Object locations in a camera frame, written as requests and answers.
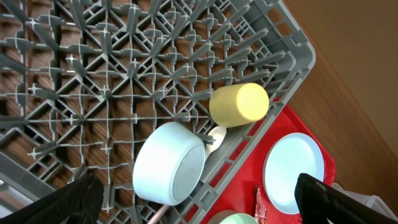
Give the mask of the red snack wrapper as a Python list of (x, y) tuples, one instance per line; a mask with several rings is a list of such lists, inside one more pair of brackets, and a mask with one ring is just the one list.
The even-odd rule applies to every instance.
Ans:
[(266, 224), (267, 223), (267, 208), (265, 205), (265, 198), (261, 192), (260, 186), (255, 186), (255, 196), (256, 196), (256, 205), (254, 211), (254, 219), (258, 224)]

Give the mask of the white plastic spoon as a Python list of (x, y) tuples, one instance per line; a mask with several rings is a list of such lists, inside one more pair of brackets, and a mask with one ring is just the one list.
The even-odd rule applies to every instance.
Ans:
[(206, 158), (208, 158), (212, 152), (216, 151), (221, 146), (226, 136), (226, 132), (226, 127), (216, 126), (208, 133), (208, 135), (211, 136), (213, 140), (210, 143), (205, 144)]

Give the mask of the yellow plastic cup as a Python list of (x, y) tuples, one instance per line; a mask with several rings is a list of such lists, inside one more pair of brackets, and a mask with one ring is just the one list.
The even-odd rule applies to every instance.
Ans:
[(218, 88), (209, 102), (210, 115), (219, 126), (232, 128), (259, 121), (269, 110), (269, 97), (257, 83)]

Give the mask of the green bowl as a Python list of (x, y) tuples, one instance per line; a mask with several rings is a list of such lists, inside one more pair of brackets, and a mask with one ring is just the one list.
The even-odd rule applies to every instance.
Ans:
[(222, 219), (219, 224), (258, 224), (258, 222), (246, 213), (234, 213)]

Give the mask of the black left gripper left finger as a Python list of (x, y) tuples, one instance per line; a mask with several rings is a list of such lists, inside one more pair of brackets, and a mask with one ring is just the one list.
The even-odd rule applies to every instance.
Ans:
[(104, 185), (91, 174), (4, 217), (2, 224), (96, 223), (104, 199)]

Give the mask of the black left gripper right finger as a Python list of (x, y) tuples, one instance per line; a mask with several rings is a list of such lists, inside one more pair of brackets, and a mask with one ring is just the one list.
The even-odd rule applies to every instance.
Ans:
[(397, 224), (305, 173), (298, 176), (295, 199), (303, 224)]

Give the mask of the light blue bowl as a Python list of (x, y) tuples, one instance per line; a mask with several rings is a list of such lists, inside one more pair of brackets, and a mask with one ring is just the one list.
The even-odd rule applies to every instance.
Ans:
[(177, 122), (158, 127), (134, 164), (132, 183), (144, 200), (178, 205), (193, 192), (205, 165), (203, 141)]

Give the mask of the light blue plate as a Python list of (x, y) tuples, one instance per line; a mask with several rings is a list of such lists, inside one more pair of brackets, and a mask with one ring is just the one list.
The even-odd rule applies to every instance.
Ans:
[(295, 186), (301, 173), (324, 180), (325, 163), (320, 147), (304, 133), (290, 133), (267, 153), (262, 170), (263, 186), (271, 204), (288, 215), (299, 213)]

